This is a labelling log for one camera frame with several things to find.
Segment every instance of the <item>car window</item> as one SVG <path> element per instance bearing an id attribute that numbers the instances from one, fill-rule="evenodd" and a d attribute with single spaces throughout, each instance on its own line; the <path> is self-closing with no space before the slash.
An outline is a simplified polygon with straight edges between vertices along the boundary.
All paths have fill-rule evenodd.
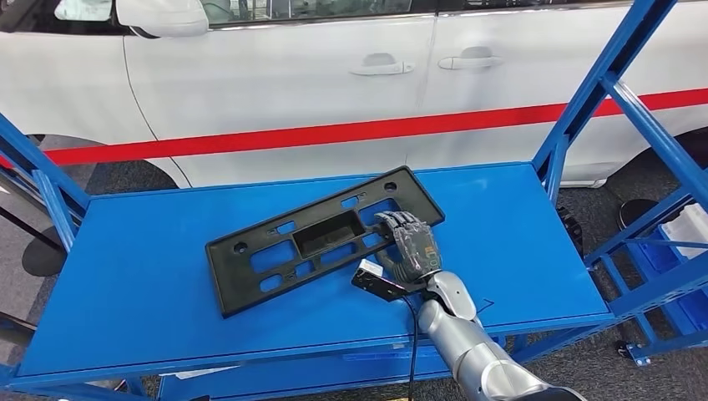
<path id="1" fill-rule="evenodd" d="M 201 0 L 210 25 L 408 13 L 412 0 Z"/>
<path id="2" fill-rule="evenodd" d="M 105 0 L 92 0 L 94 4 L 101 3 L 93 10 L 81 7 L 82 1 L 85 0 L 13 0 L 0 13 L 0 32 L 69 35 L 123 35 L 129 32 L 127 28 L 106 19 Z M 79 14 L 83 19 L 91 17 L 92 20 L 72 20 Z"/>
<path id="3" fill-rule="evenodd" d="M 440 0 L 441 11 L 489 10 L 561 4 L 610 3 L 625 0 Z"/>

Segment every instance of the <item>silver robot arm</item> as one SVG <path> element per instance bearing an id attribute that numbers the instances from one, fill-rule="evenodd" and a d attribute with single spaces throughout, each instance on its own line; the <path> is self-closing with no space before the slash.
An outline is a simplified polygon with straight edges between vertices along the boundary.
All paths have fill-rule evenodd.
<path id="1" fill-rule="evenodd" d="M 457 275 L 437 272 L 427 282 L 418 326 L 426 333 L 468 399 L 474 401 L 584 401 L 523 368 L 487 335 L 477 308 Z"/>
<path id="2" fill-rule="evenodd" d="M 394 262 L 385 252 L 363 260 L 351 283 L 387 301 L 421 292 L 427 299 L 417 324 L 435 345 L 453 378 L 472 401 L 585 401 L 569 388 L 554 387 L 516 363 L 484 331 L 477 308 L 460 278 L 441 270 L 432 230 L 406 211 L 377 214 L 401 253 Z"/>

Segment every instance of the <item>black cable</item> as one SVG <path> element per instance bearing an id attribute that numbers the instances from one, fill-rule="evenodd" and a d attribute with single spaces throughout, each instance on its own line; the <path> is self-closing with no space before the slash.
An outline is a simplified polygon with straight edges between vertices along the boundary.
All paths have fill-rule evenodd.
<path id="1" fill-rule="evenodd" d="M 413 350 L 411 351 L 411 372 L 408 376 L 408 401 L 413 401 L 413 382 L 416 379 L 416 352 L 418 349 L 418 316 L 411 301 L 407 297 L 403 297 L 403 301 L 406 302 L 413 316 Z"/>

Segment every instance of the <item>black bracket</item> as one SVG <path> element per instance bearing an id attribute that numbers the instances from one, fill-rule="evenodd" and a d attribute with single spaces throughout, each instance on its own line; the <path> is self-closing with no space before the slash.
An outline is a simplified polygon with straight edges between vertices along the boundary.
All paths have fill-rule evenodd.
<path id="1" fill-rule="evenodd" d="M 408 167 L 206 244 L 221 314 L 229 317 L 393 244 L 379 211 L 444 214 Z"/>

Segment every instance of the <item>rectangular slot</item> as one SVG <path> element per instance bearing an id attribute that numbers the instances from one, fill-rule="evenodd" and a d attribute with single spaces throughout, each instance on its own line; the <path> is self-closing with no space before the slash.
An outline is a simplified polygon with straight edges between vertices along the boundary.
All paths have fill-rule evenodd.
<path id="1" fill-rule="evenodd" d="M 280 235 L 287 234 L 290 231 L 294 231 L 295 230 L 295 222 L 288 221 L 285 224 L 281 224 L 278 226 L 277 230 Z"/>
<path id="2" fill-rule="evenodd" d="M 292 245 L 292 241 L 278 242 L 251 255 L 250 266 L 256 273 L 267 272 L 273 267 L 295 259 L 295 255 L 295 247 Z"/>
<path id="3" fill-rule="evenodd" d="M 357 253 L 357 245 L 350 242 L 322 254 L 322 256 L 320 256 L 320 261 L 323 265 L 328 265 L 330 263 L 334 263 L 335 261 L 340 261 L 347 256 L 354 255 L 355 253 Z"/>
<path id="4" fill-rule="evenodd" d="M 300 278 L 307 276 L 308 274 L 315 271 L 315 264 L 312 261 L 304 261 L 301 264 L 295 266 L 295 276 Z"/>
<path id="5" fill-rule="evenodd" d="M 357 205 L 359 203 L 359 195 L 357 196 L 352 196 L 351 198 L 346 198 L 341 202 L 341 208 L 342 209 L 349 209 Z"/>
<path id="6" fill-rule="evenodd" d="M 320 221 L 292 235 L 303 258 L 315 255 L 325 249 L 360 236 L 365 232 L 355 211 L 345 211 L 340 215 Z"/>
<path id="7" fill-rule="evenodd" d="M 378 223 L 376 213 L 400 210 L 401 208 L 395 200 L 387 198 L 359 210 L 359 217 L 362 219 L 362 223 L 364 223 L 365 226 L 373 226 Z"/>
<path id="8" fill-rule="evenodd" d="M 260 290 L 262 292 L 273 291 L 277 287 L 280 287 L 282 282 L 283 276 L 281 276 L 280 274 L 274 274 L 260 282 Z"/>
<path id="9" fill-rule="evenodd" d="M 377 232 L 373 232 L 367 236 L 364 236 L 362 238 L 362 241 L 364 241 L 364 245 L 367 248 L 371 248 L 372 246 L 375 246 L 376 244 L 380 244 L 383 242 L 383 238 L 378 235 Z"/>

